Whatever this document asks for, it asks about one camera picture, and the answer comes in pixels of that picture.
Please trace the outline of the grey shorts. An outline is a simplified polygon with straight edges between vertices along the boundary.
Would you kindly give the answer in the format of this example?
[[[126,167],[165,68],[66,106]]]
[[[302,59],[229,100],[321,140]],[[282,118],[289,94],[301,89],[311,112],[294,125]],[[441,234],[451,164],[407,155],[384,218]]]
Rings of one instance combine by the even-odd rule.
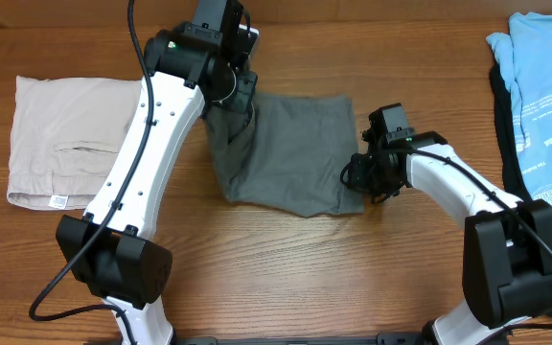
[[[308,218],[361,214],[361,194],[340,182],[358,151],[349,98],[255,95],[250,112],[212,107],[204,119],[218,184],[230,202]]]

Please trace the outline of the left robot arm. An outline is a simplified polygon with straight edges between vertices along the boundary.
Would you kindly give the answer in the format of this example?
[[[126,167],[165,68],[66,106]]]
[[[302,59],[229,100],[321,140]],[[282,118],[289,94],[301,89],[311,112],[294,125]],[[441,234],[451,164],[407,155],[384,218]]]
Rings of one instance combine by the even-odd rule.
[[[56,232],[66,271],[113,313],[125,344],[177,340],[162,302],[173,255],[153,240],[162,196],[207,111],[251,119],[259,37],[242,3],[201,1],[191,21],[135,47],[143,78],[126,138],[83,215],[63,217]]]

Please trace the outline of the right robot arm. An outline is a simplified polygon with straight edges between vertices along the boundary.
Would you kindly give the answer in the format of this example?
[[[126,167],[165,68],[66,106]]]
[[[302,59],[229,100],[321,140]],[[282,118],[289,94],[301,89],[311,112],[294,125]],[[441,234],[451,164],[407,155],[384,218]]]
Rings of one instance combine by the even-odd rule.
[[[369,116],[340,174],[375,203],[403,187],[424,192],[464,231],[464,299],[418,333],[380,333],[379,344],[505,344],[514,330],[552,330],[552,206],[524,201],[469,167],[435,131],[418,133],[399,103]]]

